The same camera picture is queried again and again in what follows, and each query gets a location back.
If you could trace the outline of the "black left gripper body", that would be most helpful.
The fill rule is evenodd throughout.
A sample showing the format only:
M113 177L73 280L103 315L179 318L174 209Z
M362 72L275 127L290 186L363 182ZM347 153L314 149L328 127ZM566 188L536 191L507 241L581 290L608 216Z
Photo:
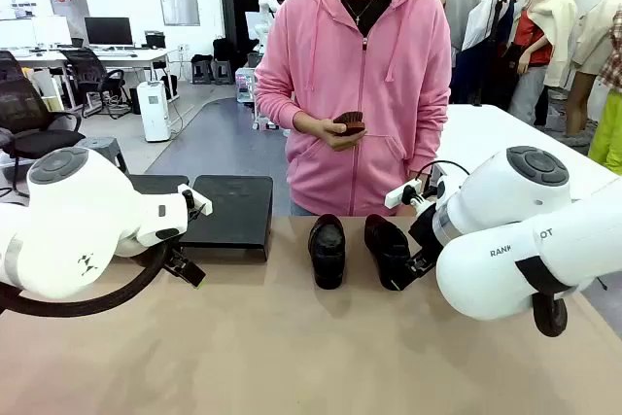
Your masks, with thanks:
M162 243L164 264L188 264L190 260L184 255L183 248L177 239L168 239Z

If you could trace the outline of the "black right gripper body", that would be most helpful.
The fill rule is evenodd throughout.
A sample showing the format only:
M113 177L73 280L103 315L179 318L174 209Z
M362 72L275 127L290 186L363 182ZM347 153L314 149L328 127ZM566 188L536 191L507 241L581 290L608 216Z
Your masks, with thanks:
M424 259L437 259L440 254L440 243L434 234L432 226L435 212L435 205L429 206L423 213L418 215L409 228L409 235L421 247L420 253Z

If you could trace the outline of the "person's right hand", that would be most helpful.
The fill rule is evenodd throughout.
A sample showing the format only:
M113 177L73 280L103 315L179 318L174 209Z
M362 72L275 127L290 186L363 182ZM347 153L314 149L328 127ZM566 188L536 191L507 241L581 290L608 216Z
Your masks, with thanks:
M364 130L352 134L347 134L347 130L348 127L343 123L331 120L318 121L318 138L336 152L356 147L365 135Z

